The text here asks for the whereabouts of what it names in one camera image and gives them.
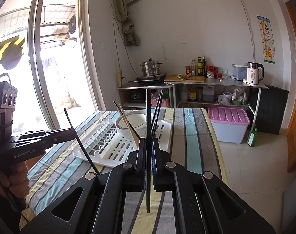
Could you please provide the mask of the left hand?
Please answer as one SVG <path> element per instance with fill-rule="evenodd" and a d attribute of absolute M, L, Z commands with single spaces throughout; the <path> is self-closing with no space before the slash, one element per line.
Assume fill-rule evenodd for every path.
<path fill-rule="evenodd" d="M 17 198 L 26 198 L 29 193 L 28 169 L 25 162 L 13 166 L 16 172 L 7 177 L 0 171 L 0 195 L 6 196 L 2 186 L 9 189 Z"/>

